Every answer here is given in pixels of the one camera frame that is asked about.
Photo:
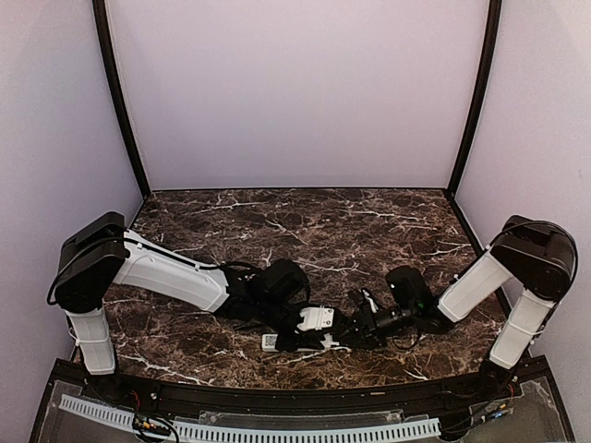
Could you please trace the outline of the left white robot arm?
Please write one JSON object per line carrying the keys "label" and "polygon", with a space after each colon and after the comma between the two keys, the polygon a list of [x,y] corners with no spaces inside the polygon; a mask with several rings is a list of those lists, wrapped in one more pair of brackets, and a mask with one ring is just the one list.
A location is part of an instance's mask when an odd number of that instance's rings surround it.
{"label": "left white robot arm", "polygon": [[256,319],[291,333],[299,323],[300,295],[310,297],[306,273],[278,259],[265,269],[240,261],[203,264],[155,245],[110,211],[62,244],[48,305],[59,305],[74,329],[94,387],[110,402],[130,394],[117,371],[103,298],[113,284],[138,287],[188,303],[227,319]]}

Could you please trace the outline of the white remote control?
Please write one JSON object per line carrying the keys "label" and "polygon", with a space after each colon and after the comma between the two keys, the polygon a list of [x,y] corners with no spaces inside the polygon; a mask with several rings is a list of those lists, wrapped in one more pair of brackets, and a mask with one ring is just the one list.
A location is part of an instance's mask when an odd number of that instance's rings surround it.
{"label": "white remote control", "polygon": [[339,348],[341,344],[327,334],[299,334],[287,336],[284,334],[264,334],[261,339],[263,352],[300,353],[315,352]]}

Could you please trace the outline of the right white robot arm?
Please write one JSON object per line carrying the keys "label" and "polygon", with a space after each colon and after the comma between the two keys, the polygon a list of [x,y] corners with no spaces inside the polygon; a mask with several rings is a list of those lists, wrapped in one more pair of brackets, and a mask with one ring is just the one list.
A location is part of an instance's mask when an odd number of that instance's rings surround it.
{"label": "right white robot arm", "polygon": [[402,329],[445,334],[505,283],[517,281],[522,293],[488,353],[492,365],[471,381],[472,393],[489,401],[507,384],[504,369],[516,366],[570,291],[578,264],[570,233],[553,222],[513,215],[440,295],[434,295],[421,272],[409,266],[386,276],[394,300],[391,308],[377,305],[366,289],[350,292],[357,310],[335,323],[333,338],[352,349],[375,349]]}

